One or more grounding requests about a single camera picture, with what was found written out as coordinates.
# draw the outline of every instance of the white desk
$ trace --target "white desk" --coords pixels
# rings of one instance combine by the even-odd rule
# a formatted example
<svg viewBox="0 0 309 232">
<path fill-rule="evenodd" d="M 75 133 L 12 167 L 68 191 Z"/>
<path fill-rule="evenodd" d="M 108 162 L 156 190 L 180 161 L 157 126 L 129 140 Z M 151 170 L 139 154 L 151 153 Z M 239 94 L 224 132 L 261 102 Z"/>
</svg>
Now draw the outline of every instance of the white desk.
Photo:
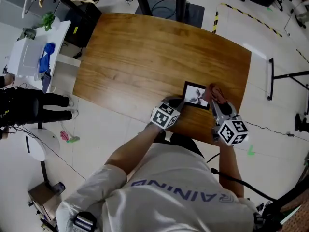
<svg viewBox="0 0 309 232">
<path fill-rule="evenodd" d="M 70 21 L 61 22 L 57 30 L 51 29 L 47 32 L 45 31 L 44 28 L 36 29 L 37 34 L 34 40 L 41 41 L 45 44 L 54 43 L 56 45 L 54 53 L 50 56 L 50 61 L 49 61 L 50 67 L 49 68 L 50 68 L 51 81 L 50 81 L 50 84 L 49 84 L 49 87 L 46 93 L 50 92 L 57 61 L 70 64 L 70 65 L 74 65 L 76 67 L 79 67 L 81 64 L 80 60 L 73 59 L 73 58 L 70 58 L 68 56 L 65 56 L 59 53 L 70 24 L 71 24 Z M 28 76 L 25 79 L 29 84 L 38 88 L 39 90 L 43 89 L 41 80 L 35 81 L 33 76 Z"/>
</svg>

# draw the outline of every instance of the yellow and black tape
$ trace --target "yellow and black tape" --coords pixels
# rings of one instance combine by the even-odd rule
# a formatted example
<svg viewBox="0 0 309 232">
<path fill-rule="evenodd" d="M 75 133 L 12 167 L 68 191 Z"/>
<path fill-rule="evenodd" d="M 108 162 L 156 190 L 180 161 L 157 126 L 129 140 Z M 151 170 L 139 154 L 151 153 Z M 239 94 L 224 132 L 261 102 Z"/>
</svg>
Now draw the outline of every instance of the yellow and black tape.
<svg viewBox="0 0 309 232">
<path fill-rule="evenodd" d="M 217 30 L 217 25 L 218 25 L 218 20 L 219 20 L 219 13 L 218 11 L 216 12 L 216 17 L 214 19 L 214 23 L 213 23 L 213 33 L 216 33 Z"/>
<path fill-rule="evenodd" d="M 232 6 L 230 6 L 230 5 L 226 4 L 226 3 L 221 3 L 221 5 L 225 5 L 225 6 L 227 6 L 227 7 L 230 8 L 230 9 L 236 10 L 236 11 L 238 11 L 238 12 L 244 14 L 244 15 L 247 15 L 247 16 L 250 17 L 251 19 L 256 20 L 256 21 L 258 21 L 259 23 L 265 25 L 268 29 L 272 30 L 272 31 L 273 31 L 275 34 L 277 34 L 278 36 L 282 37 L 282 35 L 279 34 L 277 30 L 271 28 L 269 25 L 265 24 L 264 22 L 260 21 L 259 19 L 254 18 L 253 16 L 251 16 L 251 15 L 249 15 L 249 14 L 247 14 L 247 13 L 245 13 L 245 12 L 243 12 L 243 11 L 237 9 L 237 8 L 234 8 L 234 7 L 232 7 Z M 218 16 L 218 11 L 217 11 L 217 12 L 216 12 L 216 18 L 215 18 L 215 21 L 214 21 L 214 24 L 213 24 L 213 31 L 212 31 L 213 33 L 216 33 L 217 24 L 218 24 L 218 19 L 219 19 L 219 16 Z"/>
<path fill-rule="evenodd" d="M 304 58 L 304 60 L 307 61 L 307 63 L 309 64 L 309 61 L 304 57 L 304 55 L 302 55 L 301 52 L 300 52 L 298 49 L 296 49 L 296 51 L 297 51 L 297 52 Z"/>
</svg>

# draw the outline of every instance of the white t-shirt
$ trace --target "white t-shirt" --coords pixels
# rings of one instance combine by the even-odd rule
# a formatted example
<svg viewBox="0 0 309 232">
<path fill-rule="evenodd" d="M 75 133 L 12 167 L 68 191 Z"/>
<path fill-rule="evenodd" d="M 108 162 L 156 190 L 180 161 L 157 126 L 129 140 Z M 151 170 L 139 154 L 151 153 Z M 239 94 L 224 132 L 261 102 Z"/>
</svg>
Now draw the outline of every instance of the white t-shirt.
<svg viewBox="0 0 309 232">
<path fill-rule="evenodd" d="M 222 188 L 198 154 L 152 144 L 128 182 L 123 170 L 105 165 L 63 201 L 59 231 L 71 231 L 80 211 L 104 232 L 251 232 L 256 209 Z"/>
</svg>

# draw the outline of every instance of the black pants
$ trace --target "black pants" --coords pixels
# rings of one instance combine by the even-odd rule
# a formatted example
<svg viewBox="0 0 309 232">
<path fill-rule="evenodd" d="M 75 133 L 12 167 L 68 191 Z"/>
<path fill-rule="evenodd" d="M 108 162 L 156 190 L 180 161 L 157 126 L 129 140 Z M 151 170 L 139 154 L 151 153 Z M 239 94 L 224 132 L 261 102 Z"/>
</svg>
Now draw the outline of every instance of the black pants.
<svg viewBox="0 0 309 232">
<path fill-rule="evenodd" d="M 26 110 L 28 111 L 28 115 L 24 114 L 24 116 L 16 120 L 17 125 L 38 122 L 48 123 L 72 119 L 71 111 L 51 111 L 43 108 L 43 106 L 46 105 L 67 107 L 69 105 L 68 97 L 52 93 L 44 94 L 42 91 L 34 89 L 17 91 L 18 99 L 20 99 L 21 104 L 27 107 Z"/>
<path fill-rule="evenodd" d="M 173 135 L 170 137 L 170 142 L 169 142 L 169 141 L 165 140 L 165 136 L 166 136 L 165 131 L 158 134 L 158 136 L 154 140 L 154 143 L 181 146 L 183 148 L 186 148 L 186 149 L 200 155 L 202 158 L 204 158 L 204 156 L 199 151 L 196 143 L 193 141 L 192 138 L 173 133 Z"/>
</svg>

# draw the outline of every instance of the green plant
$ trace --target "green plant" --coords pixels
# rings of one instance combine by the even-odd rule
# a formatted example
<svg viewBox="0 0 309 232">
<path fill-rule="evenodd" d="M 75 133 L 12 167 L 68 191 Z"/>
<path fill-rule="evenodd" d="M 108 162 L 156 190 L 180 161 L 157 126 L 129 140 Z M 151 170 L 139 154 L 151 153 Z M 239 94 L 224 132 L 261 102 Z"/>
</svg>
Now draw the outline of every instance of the green plant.
<svg viewBox="0 0 309 232">
<path fill-rule="evenodd" d="M 42 24 L 41 27 L 45 27 L 45 31 L 52 29 L 52 23 L 54 22 L 55 15 L 53 12 L 47 12 L 42 16 Z"/>
</svg>

